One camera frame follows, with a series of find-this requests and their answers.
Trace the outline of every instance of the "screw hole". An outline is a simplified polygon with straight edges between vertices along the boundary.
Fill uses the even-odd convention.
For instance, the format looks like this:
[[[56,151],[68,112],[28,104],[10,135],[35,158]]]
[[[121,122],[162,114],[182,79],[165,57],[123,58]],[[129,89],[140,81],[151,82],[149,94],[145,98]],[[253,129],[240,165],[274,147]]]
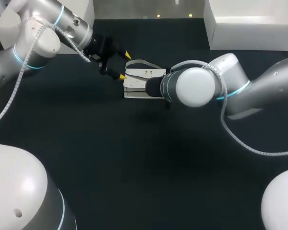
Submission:
[[[79,22],[78,20],[74,20],[74,21],[73,21],[73,24],[74,24],[75,26],[79,26],[80,22]]]
[[[23,213],[19,209],[14,209],[15,216],[20,218],[23,216]]]

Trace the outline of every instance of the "white box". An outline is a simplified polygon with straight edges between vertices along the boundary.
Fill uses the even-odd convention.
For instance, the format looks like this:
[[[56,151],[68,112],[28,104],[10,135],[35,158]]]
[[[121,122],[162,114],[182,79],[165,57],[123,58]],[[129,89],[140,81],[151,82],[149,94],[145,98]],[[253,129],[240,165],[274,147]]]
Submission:
[[[288,51],[288,0],[205,0],[211,50]]]
[[[92,0],[59,0],[59,2],[91,26],[94,25],[95,14]],[[0,42],[4,49],[10,48],[17,41],[20,21],[19,15],[7,6],[0,17]],[[62,43],[59,54],[77,53]]]

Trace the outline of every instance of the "white cardboard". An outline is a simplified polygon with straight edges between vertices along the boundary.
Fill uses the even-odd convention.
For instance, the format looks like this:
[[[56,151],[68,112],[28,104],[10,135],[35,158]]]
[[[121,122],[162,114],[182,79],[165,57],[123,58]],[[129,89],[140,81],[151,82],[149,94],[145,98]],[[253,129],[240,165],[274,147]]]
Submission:
[[[288,0],[205,0],[211,50],[288,51]]]
[[[145,85],[149,79],[161,77],[166,73],[166,71],[166,69],[126,69],[124,97],[135,99],[159,99],[148,96],[145,92]]]

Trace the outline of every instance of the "white coiled cable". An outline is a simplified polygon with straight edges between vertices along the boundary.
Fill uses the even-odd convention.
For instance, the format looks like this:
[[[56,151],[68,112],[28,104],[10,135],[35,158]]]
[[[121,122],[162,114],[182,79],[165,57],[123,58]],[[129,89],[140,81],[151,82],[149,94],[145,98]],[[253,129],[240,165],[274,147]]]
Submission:
[[[219,71],[216,68],[214,68],[213,66],[211,66],[210,64],[208,64],[206,62],[197,61],[197,60],[190,60],[190,61],[184,61],[182,63],[179,63],[179,64],[173,66],[171,68],[171,71],[175,71],[176,69],[179,69],[185,65],[201,65],[205,69],[211,70],[220,80],[220,82],[222,84],[222,88],[224,89],[224,102],[223,102],[223,106],[222,106],[222,110],[221,110],[221,123],[222,123],[222,126],[224,127],[224,129],[229,133],[229,135],[236,142],[238,142],[241,146],[243,146],[247,150],[249,150],[253,153],[259,154],[259,155],[269,156],[269,157],[288,156],[288,151],[286,151],[286,152],[263,152],[263,151],[253,149],[252,147],[248,146],[243,141],[241,141],[235,134],[233,134],[233,132],[229,129],[229,127],[227,126],[227,124],[225,122],[225,111],[226,111],[226,106],[227,106],[227,101],[228,101],[228,91],[227,91],[227,86],[226,86],[224,78],[220,75]]]
[[[81,51],[77,48],[77,46],[73,43],[73,41],[72,41],[59,27],[57,27],[56,25],[50,24],[48,21],[42,20],[42,19],[37,18],[37,17],[34,17],[34,19],[37,20],[37,21],[39,21],[39,22],[42,24],[42,26],[41,26],[40,29],[38,30],[38,32],[37,32],[37,34],[36,34],[36,37],[35,37],[33,43],[31,44],[31,46],[30,46],[30,48],[29,48],[29,51],[28,51],[28,53],[27,53],[27,55],[26,55],[26,57],[25,57],[24,63],[23,63],[23,65],[22,65],[22,67],[21,67],[21,70],[20,70],[20,72],[19,72],[19,75],[18,75],[16,84],[15,84],[15,87],[14,87],[13,92],[12,92],[12,94],[11,94],[11,97],[10,97],[9,101],[7,102],[7,104],[5,105],[5,107],[4,107],[4,109],[2,110],[2,112],[0,113],[0,120],[4,117],[4,115],[5,115],[5,114],[7,113],[7,111],[9,110],[9,108],[10,108],[10,106],[11,106],[11,104],[12,104],[12,102],[13,102],[16,94],[17,94],[17,91],[18,91],[18,89],[19,89],[20,82],[21,82],[21,80],[22,80],[22,78],[23,78],[23,75],[24,75],[25,69],[26,69],[26,67],[27,67],[27,64],[28,64],[28,62],[29,62],[29,60],[30,60],[31,54],[32,54],[32,52],[33,52],[33,50],[34,50],[34,48],[35,48],[35,46],[36,46],[36,44],[37,44],[37,41],[38,41],[39,37],[41,36],[43,30],[44,30],[46,27],[49,27],[49,28],[52,28],[52,29],[58,31],[58,32],[68,41],[68,43],[71,44],[73,50],[76,51],[76,52],[79,54],[79,56],[80,56],[85,62],[88,62],[88,63],[91,62],[91,60],[88,59],[86,56],[84,56],[84,55],[81,53]]]

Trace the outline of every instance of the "dark tabletop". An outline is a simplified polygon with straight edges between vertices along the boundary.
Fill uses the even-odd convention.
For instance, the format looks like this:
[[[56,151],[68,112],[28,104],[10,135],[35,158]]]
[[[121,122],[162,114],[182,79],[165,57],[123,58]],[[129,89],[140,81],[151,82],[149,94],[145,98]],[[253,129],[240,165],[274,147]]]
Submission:
[[[227,53],[209,51],[203,20],[96,21],[95,30],[164,67]],[[234,54],[251,80],[287,55]],[[123,70],[124,62],[111,65]],[[59,55],[22,82],[0,122],[0,144],[41,160],[79,230],[263,230],[263,192],[288,157],[243,149],[219,115],[216,102],[166,110],[162,100],[124,99],[122,82],[95,63]],[[228,124],[254,148],[288,150],[288,102]]]

